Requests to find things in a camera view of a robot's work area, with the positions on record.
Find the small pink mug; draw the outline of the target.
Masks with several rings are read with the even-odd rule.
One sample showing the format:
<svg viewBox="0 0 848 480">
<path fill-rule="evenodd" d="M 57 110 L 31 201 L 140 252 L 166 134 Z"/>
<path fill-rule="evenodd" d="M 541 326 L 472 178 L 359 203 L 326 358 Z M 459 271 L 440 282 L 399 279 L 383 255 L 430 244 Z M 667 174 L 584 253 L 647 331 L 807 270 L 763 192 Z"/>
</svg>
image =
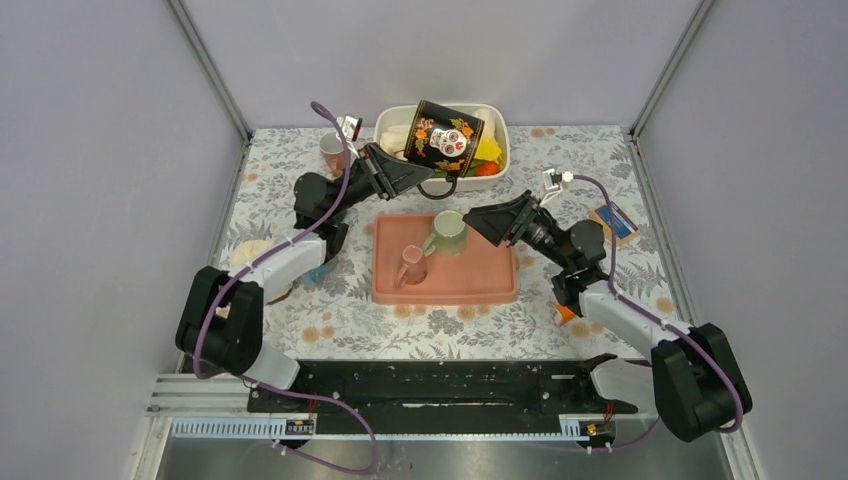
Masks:
<svg viewBox="0 0 848 480">
<path fill-rule="evenodd" d="M 426 256 L 417 245 L 406 246 L 401 254 L 401 266 L 395 276 L 394 286 L 414 286 L 422 283 L 427 277 Z"/>
</svg>

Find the light green mug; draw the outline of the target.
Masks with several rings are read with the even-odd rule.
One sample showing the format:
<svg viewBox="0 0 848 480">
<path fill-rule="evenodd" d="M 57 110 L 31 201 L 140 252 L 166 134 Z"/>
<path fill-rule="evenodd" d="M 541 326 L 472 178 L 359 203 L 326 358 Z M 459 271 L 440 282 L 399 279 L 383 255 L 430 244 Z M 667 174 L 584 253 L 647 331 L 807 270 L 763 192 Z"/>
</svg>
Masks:
<svg viewBox="0 0 848 480">
<path fill-rule="evenodd" d="M 458 256 L 466 248 L 467 226 L 463 215 L 455 210 L 444 210 L 435 215 L 431 232 L 421 249 L 425 256 L 437 253 L 441 256 Z"/>
</svg>

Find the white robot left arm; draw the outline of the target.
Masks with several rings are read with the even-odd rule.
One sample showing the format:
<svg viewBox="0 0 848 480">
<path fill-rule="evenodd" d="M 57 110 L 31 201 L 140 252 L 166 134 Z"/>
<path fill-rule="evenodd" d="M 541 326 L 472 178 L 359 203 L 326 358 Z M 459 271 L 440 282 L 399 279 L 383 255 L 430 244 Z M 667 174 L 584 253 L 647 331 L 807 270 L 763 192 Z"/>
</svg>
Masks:
<svg viewBox="0 0 848 480">
<path fill-rule="evenodd" d="M 192 281 L 175 344 L 192 361 L 200 379 L 227 373 L 272 388 L 288 411 L 309 401 L 310 385 L 300 365 L 263 340 L 267 303 L 284 296 L 302 275 L 332 260 L 344 244 L 348 225 L 340 216 L 372 196 L 391 200 L 430 179 L 431 167 L 401 161 L 369 143 L 345 146 L 347 165 L 337 179 L 315 172 L 295 182 L 295 235 L 268 248 L 239 269 L 212 266 Z"/>
</svg>

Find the large pink mug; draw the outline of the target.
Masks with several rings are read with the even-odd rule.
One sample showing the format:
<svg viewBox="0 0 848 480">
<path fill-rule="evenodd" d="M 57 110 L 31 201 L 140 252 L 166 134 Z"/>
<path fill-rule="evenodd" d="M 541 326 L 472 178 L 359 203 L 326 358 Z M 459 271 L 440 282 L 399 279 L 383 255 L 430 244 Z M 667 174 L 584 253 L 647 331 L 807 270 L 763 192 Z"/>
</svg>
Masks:
<svg viewBox="0 0 848 480">
<path fill-rule="evenodd" d="M 339 178 L 344 174 L 348 165 L 348 154 L 336 132 L 324 134 L 319 140 L 319 149 L 333 178 Z"/>
</svg>

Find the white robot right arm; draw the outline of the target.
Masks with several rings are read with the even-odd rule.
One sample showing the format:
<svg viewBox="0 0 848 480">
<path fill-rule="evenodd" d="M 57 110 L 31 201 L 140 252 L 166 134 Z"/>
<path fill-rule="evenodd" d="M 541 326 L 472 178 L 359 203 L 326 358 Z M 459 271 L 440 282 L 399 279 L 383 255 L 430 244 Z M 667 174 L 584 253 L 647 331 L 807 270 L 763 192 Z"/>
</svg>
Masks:
<svg viewBox="0 0 848 480">
<path fill-rule="evenodd" d="M 606 256 L 602 226 L 580 220 L 567 229 L 530 193 L 475 207 L 465 224 L 495 246 L 522 242 L 560 267 L 551 283 L 557 302 L 602 324 L 650 362 L 653 405 L 678 439 L 732 433 L 753 401 L 730 342 L 712 323 L 694 327 L 664 321 L 615 292 L 600 266 Z"/>
</svg>

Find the blue patterned mug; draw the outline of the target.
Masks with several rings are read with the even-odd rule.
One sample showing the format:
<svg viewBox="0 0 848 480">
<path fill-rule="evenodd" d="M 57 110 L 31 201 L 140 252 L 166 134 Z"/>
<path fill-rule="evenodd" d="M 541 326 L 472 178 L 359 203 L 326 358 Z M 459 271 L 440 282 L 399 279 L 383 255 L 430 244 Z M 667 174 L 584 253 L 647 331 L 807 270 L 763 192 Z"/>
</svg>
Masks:
<svg viewBox="0 0 848 480">
<path fill-rule="evenodd" d="M 301 275 L 299 281 L 307 286 L 318 285 L 335 270 L 336 265 L 335 261 L 327 262 Z"/>
</svg>

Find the black mug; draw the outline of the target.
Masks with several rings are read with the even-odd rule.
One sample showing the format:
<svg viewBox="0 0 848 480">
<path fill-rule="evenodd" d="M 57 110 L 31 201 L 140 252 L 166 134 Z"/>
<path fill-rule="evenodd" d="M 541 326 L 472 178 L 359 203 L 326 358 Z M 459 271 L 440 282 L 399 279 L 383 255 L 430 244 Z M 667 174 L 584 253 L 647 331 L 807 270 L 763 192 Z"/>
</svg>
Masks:
<svg viewBox="0 0 848 480">
<path fill-rule="evenodd" d="M 481 138 L 484 122 L 472 114 L 421 100 L 411 122 L 406 144 L 406 160 L 443 173 L 449 189 L 442 194 L 428 192 L 423 184 L 418 191 L 427 199 L 443 200 L 452 196 L 462 177 L 458 172 L 473 160 Z"/>
</svg>

